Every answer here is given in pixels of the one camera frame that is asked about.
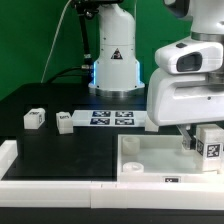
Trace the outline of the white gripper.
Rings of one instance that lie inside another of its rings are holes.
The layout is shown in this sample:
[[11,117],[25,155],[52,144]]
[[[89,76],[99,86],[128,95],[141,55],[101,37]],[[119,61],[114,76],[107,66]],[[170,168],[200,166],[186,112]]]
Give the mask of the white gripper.
[[158,49],[155,61],[148,117],[157,126],[178,125],[183,148],[194,150],[189,124],[224,120],[224,86],[209,80],[223,64],[223,45],[185,38]]

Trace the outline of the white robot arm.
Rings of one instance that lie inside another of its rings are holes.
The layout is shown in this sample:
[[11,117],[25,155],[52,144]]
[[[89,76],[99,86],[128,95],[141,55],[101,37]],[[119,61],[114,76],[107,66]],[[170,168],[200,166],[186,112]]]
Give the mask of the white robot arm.
[[[224,120],[224,0],[162,0],[174,16],[192,22],[190,35],[155,52],[145,128]],[[124,96],[144,84],[135,58],[134,19],[116,0],[100,0],[100,55],[90,91]]]

